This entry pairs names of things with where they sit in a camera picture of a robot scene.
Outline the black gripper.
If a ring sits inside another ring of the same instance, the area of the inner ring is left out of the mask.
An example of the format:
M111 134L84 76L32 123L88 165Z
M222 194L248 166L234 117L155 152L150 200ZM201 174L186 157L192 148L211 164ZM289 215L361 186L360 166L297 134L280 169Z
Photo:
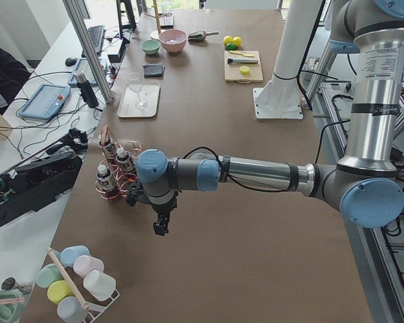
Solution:
M160 198L154 198L145 192L142 183L134 182L128 188L126 202L130 207L137 203L150 205L158 215L157 221L153 223L155 234L166 235L169 233L170 214L177 207L177 196L178 193L172 190Z

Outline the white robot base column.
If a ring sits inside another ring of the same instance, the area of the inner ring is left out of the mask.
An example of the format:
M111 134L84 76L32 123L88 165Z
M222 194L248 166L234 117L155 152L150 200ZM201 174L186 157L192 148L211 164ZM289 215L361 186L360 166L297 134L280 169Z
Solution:
M271 80L253 89L258 119L302 119L298 87L311 35L320 22L324 1L296 0L290 4Z

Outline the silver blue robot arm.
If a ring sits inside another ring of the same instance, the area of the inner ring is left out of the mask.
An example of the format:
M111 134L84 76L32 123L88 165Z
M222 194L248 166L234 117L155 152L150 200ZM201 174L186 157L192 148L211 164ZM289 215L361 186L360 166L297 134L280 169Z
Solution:
M180 191L212 191L226 181L260 192L301 192L361 227L383 227L400 216L404 194L390 154L404 71L404 1L336 1L330 42L360 55L345 155L333 166L297 166L218 155L206 147L183 158L148 149L135 162L127 203L152 206L156 234L168 233Z

